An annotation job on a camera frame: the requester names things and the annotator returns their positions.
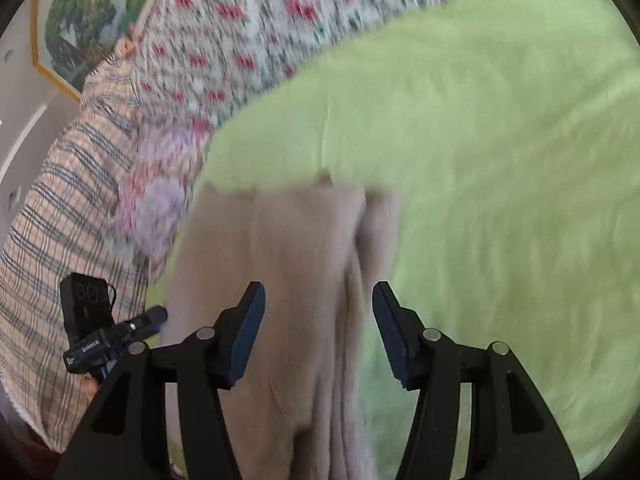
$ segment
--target beige fabric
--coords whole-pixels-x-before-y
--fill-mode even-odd
[[[202,191],[168,284],[161,342],[213,324],[250,280],[264,283],[246,373],[221,392],[245,480],[375,478],[356,406],[358,345],[397,230],[398,199],[360,187]],[[175,392],[168,399],[175,439]]]

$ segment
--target plaid blanket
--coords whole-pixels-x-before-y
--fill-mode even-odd
[[[0,254],[0,378],[20,416],[62,452],[87,401],[66,373],[59,282],[71,272],[114,285],[116,321],[139,314],[146,262],[127,265],[101,229],[136,156],[132,64],[115,56],[87,78],[79,117],[47,153]]]

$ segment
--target painting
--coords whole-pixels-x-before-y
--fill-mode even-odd
[[[33,65],[79,100],[84,80],[131,35],[146,0],[32,0]]]

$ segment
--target green bedsheet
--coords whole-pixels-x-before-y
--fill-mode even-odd
[[[640,402],[639,128],[640,48],[610,0],[459,0],[342,44],[251,104],[216,134],[200,184],[328,170],[398,190],[401,303],[459,343],[507,342],[584,474]],[[416,395],[372,320],[363,344],[386,480]]]

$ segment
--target gold frame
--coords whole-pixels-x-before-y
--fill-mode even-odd
[[[51,71],[42,63],[38,56],[38,3],[40,0],[31,0],[31,63],[35,69],[50,83],[53,83],[62,93],[76,102],[80,102],[80,92],[73,88],[58,74]]]

